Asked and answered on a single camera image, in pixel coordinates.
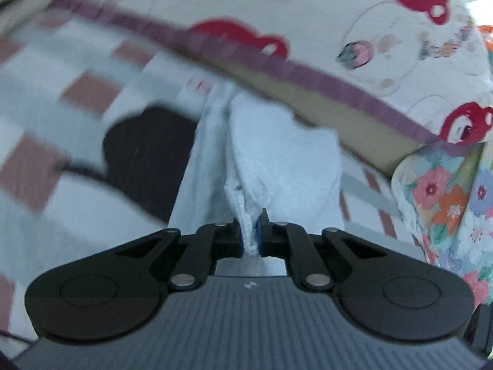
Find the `light grey printed t-shirt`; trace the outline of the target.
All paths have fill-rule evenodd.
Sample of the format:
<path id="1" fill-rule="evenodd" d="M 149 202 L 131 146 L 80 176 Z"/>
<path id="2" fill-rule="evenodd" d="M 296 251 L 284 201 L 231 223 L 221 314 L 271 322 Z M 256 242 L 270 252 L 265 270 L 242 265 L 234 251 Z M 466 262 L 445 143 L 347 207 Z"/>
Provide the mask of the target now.
<path id="1" fill-rule="evenodd" d="M 169 224 L 193 234 L 205 224 L 238 220 L 242 254 L 220 260 L 216 275 L 281 276 L 279 259 L 259 255 L 257 220 L 266 211 L 270 220 L 312 234 L 343 229 L 342 174 L 335 130 L 303 125 L 286 106 L 223 81 L 202 100 Z"/>

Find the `checked happy dog rug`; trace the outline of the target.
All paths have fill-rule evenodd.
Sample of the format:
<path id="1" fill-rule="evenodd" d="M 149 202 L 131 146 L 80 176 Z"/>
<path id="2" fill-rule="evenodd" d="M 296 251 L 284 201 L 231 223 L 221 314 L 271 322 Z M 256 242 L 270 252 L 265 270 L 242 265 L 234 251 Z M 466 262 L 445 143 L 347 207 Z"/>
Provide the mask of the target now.
<path id="1" fill-rule="evenodd" d="M 167 226 L 230 220 L 225 137 L 272 169 L 275 220 L 342 225 L 422 259 L 389 181 L 284 105 L 120 28 L 42 14 L 1 40 L 1 326 L 27 337 L 37 276 Z M 289 205 L 292 195 L 295 205 Z"/>

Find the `floral patchwork quilt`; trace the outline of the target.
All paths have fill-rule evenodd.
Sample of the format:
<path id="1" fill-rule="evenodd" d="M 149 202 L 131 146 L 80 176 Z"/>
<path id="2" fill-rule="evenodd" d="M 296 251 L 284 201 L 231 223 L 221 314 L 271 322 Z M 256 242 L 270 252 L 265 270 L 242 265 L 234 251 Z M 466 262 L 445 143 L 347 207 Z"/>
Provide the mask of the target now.
<path id="1" fill-rule="evenodd" d="M 417 69 L 396 94 L 407 118 L 439 137 L 406 157 L 391 187 L 425 259 L 492 301 L 492 70 L 470 16 L 448 39 L 419 35 Z"/>

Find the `red bear print bedsheet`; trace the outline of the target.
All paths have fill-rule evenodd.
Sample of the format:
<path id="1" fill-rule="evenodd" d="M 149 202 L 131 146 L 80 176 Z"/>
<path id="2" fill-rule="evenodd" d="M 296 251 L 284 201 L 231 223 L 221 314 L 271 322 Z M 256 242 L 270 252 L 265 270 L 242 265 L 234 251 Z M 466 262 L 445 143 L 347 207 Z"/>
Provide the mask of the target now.
<path id="1" fill-rule="evenodd" d="M 324 95 L 422 144 L 492 138 L 490 65 L 464 0 L 56 2 Z"/>

